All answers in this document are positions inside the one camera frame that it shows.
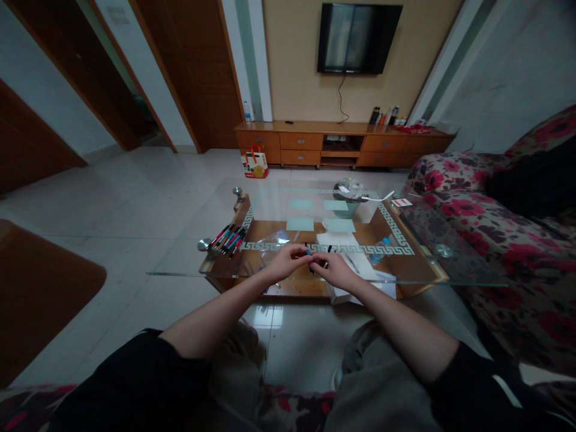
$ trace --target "armrest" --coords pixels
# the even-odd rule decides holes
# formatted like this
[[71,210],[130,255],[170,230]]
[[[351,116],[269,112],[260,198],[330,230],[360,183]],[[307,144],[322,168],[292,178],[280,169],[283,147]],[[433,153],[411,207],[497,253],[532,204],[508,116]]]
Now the armrest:
[[419,194],[434,191],[482,191],[485,180],[505,170],[510,158],[488,153],[439,153],[422,156],[406,184]]

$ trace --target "red gift bag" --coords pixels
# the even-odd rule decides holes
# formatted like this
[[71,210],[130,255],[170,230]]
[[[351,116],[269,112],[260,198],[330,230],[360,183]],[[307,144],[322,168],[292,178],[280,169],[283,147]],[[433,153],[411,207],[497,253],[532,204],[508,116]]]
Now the red gift bag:
[[266,163],[266,155],[262,153],[258,144],[252,144],[251,151],[246,152],[244,156],[240,156],[242,160],[242,168],[244,168],[244,175],[248,178],[266,178],[268,176],[268,163]]

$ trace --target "glass tabletop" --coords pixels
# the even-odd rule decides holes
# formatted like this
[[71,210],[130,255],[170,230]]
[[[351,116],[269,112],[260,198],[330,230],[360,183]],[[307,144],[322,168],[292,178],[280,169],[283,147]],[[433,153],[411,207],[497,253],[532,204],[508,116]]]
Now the glass tabletop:
[[[395,282],[415,290],[438,284],[507,286],[403,183],[364,184],[373,200],[350,200],[335,189],[338,180],[225,179],[199,205],[149,274],[247,278],[265,267],[282,245],[297,242],[307,243],[312,251],[330,249],[342,254],[355,272],[373,282]],[[241,193],[236,190],[235,195],[235,188],[241,188]],[[392,196],[381,200],[391,192]],[[399,207],[392,202],[395,198],[404,198],[411,205]],[[199,250],[201,240],[210,243],[231,224],[230,233],[218,247],[216,243]],[[308,268],[298,269],[288,280],[322,281]]]

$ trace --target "television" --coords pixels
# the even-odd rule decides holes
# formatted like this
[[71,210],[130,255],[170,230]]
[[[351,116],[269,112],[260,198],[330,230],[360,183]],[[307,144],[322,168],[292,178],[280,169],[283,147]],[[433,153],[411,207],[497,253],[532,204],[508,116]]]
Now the television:
[[322,4],[318,72],[381,74],[402,6]]

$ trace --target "gray pants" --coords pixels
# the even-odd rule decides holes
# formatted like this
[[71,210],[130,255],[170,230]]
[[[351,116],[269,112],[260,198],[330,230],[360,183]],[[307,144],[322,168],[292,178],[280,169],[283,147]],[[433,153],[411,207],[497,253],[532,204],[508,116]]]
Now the gray pants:
[[[487,356],[467,312],[450,287],[435,287],[406,304]],[[195,430],[284,431],[283,413],[265,397],[262,376],[245,349],[249,329],[231,333],[214,357],[211,399],[194,418]],[[376,321],[360,327],[343,358],[343,379],[326,421],[326,431],[441,430],[430,397]]]

